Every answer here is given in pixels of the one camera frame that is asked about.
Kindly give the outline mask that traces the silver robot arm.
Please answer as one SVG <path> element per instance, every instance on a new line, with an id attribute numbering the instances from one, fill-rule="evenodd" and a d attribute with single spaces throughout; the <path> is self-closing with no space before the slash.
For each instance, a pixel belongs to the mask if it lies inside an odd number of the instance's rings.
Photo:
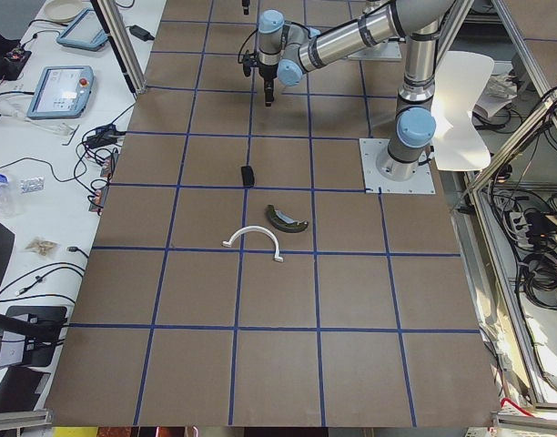
<path id="1" fill-rule="evenodd" d="M 416 162 L 424 146 L 412 147 L 401 138 L 400 123 L 415 107 L 431 116 L 438 60 L 437 40 L 442 18 L 452 1 L 387 1 L 325 32 L 288 20 L 279 10 L 268 9 L 258 19 L 255 67 L 263 79 L 264 102 L 274 102 L 274 82 L 296 86 L 304 75 L 374 47 L 393 37 L 406 40 L 408 59 L 398 91 L 397 133 L 385 154 L 392 163 Z"/>

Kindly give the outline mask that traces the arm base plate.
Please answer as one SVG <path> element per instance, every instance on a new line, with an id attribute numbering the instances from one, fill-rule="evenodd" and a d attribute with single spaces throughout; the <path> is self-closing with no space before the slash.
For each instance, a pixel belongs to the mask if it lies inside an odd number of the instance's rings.
<path id="1" fill-rule="evenodd" d="M 368 194 L 434 195 L 436 193 L 426 154 L 412 163 L 394 160 L 387 138 L 360 138 L 364 191 Z"/>

